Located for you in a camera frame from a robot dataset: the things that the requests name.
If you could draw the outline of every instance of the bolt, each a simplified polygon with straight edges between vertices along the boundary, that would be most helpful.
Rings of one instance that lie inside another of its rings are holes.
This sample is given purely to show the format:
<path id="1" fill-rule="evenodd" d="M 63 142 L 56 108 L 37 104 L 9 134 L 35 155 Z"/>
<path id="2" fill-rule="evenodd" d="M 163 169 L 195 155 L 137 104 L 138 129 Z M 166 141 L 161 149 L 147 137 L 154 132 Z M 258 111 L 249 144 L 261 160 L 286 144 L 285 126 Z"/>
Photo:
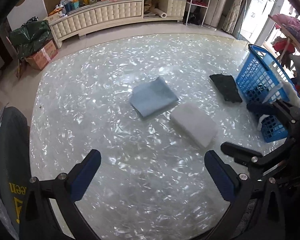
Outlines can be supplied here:
<path id="1" fill-rule="evenodd" d="M 239 175 L 239 178 L 240 178 L 241 180 L 247 180 L 247 179 L 248 179 L 248 176 L 247 176 L 247 174 L 241 173 L 241 174 Z"/>
<path id="2" fill-rule="evenodd" d="M 37 180 L 37 178 L 36 178 L 36 177 L 32 177 L 32 178 L 30 178 L 30 179 L 29 179 L 30 183 L 35 183 L 35 182 L 36 182 L 36 180 Z"/>
<path id="3" fill-rule="evenodd" d="M 67 173 L 60 173 L 58 175 L 58 179 L 65 179 L 67 177 Z"/>
<path id="4" fill-rule="evenodd" d="M 251 158 L 251 162 L 256 163 L 258 161 L 258 157 L 254 156 Z"/>
<path id="5" fill-rule="evenodd" d="M 271 184 L 274 184 L 275 183 L 275 178 L 269 178 L 269 182 L 271 183 Z"/>

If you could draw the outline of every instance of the blue plastic basket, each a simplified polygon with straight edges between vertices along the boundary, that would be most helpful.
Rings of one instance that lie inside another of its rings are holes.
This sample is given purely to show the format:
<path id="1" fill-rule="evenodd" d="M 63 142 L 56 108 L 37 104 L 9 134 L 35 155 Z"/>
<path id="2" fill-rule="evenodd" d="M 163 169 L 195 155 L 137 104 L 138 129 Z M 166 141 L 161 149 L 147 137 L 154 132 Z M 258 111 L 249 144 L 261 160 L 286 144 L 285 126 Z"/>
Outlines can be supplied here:
<path id="1" fill-rule="evenodd" d="M 269 91 L 279 84 L 278 78 L 271 69 L 278 72 L 278 76 L 282 78 L 281 81 L 293 84 L 270 52 L 252 44 L 249 44 L 249 51 L 250 54 L 236 79 L 237 86 L 247 103 L 262 103 Z M 272 103 L 280 98 L 287 102 L 290 101 L 283 88 L 280 88 L 268 102 Z M 262 121 L 261 132 L 264 140 L 268 143 L 286 138 L 288 135 L 288 131 L 274 115 L 270 115 Z"/>

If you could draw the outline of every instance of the patterned curtain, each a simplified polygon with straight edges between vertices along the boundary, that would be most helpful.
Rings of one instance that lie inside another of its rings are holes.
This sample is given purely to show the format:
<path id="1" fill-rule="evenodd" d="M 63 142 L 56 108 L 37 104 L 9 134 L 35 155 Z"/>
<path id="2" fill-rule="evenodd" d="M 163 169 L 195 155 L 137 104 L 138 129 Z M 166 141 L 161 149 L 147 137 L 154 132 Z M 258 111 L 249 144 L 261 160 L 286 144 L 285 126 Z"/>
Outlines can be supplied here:
<path id="1" fill-rule="evenodd" d="M 234 0 L 233 5 L 225 19 L 225 23 L 223 25 L 223 30 L 227 33 L 232 34 L 235 24 L 237 22 L 237 18 L 239 16 L 241 3 L 243 0 Z"/>

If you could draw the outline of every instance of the pink cloth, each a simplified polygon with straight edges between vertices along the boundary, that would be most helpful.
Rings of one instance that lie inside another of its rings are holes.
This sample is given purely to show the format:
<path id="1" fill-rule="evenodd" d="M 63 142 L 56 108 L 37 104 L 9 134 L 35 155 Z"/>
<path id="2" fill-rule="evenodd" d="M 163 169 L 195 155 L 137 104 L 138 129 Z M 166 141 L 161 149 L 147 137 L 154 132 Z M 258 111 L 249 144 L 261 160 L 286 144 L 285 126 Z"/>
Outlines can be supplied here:
<path id="1" fill-rule="evenodd" d="M 275 14 L 272 18 L 277 22 L 294 28 L 300 34 L 300 20 L 284 14 Z"/>

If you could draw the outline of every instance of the tile floor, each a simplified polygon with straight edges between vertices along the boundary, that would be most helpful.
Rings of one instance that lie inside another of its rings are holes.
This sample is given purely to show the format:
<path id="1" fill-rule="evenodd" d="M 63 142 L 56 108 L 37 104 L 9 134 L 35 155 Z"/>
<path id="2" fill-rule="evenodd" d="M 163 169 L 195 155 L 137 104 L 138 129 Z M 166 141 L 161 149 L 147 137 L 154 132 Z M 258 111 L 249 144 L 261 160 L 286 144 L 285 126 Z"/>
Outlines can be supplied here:
<path id="1" fill-rule="evenodd" d="M 60 59 L 78 50 L 82 50 L 96 44 L 127 37 L 161 33 L 196 33 L 234 39 L 233 36 L 223 31 L 214 31 L 209 28 L 196 25 L 185 26 L 182 23 L 176 22 L 138 23 L 90 33 L 82 39 L 79 39 L 78 36 L 73 36 L 63 42 L 62 47 L 59 49 L 57 56 L 53 60 Z M 17 60 L 13 61 L 10 67 L 8 67 L 3 74 L 0 83 L 0 109 L 5 105 L 17 107 L 26 116 L 28 125 L 30 126 L 38 85 L 42 73 L 44 73 L 45 70 L 38 71 L 28 67 L 21 79 L 18 80 L 16 77 L 16 68 Z"/>

